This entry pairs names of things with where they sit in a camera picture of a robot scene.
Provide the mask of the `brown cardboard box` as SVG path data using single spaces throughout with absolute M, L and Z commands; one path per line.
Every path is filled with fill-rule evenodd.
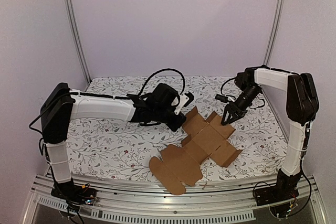
M 195 186 L 203 178 L 201 165 L 207 159 L 227 168 L 242 152 L 228 141 L 235 129 L 229 124 L 222 125 L 221 121 L 215 111 L 205 119 L 194 107 L 182 125 L 187 136 L 181 146 L 170 144 L 160 151 L 160 158 L 150 159 L 151 173 L 168 192 L 182 195 L 186 193 L 185 186 Z

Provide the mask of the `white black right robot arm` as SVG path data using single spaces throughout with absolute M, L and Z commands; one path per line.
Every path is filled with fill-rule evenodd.
M 271 196 L 276 201 L 284 200 L 291 194 L 303 175 L 302 160 L 308 148 L 312 122 L 319 109 L 318 95 L 310 73 L 269 68 L 249 67 L 234 78 L 241 94 L 234 101 L 227 100 L 221 124 L 227 125 L 242 119 L 248 107 L 259 95 L 263 86 L 282 90 L 286 93 L 286 113 L 290 132 L 286 157 L 277 175 L 276 186 Z

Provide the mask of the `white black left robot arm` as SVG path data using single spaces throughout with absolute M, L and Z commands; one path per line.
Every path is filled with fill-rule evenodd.
M 82 92 L 70 89 L 67 83 L 59 83 L 40 110 L 41 134 L 58 192 L 67 200 L 78 195 L 65 143 L 71 120 L 98 118 L 123 120 L 141 126 L 165 124 L 175 132 L 186 121 L 182 108 L 191 101 L 191 93 L 178 93 L 165 83 L 159 83 L 148 94 L 124 97 Z

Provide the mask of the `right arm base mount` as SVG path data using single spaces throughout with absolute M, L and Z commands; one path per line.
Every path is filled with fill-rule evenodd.
M 253 197 L 257 206 L 269 206 L 270 213 L 278 219 L 287 218 L 299 205 L 297 188 L 280 190 L 276 185 L 258 182 L 253 187 Z

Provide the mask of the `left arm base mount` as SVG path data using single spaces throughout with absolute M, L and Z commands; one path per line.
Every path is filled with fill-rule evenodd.
M 66 183 L 54 182 L 51 195 L 76 205 L 93 205 L 96 201 L 97 190 L 89 183 L 78 186 L 71 180 Z

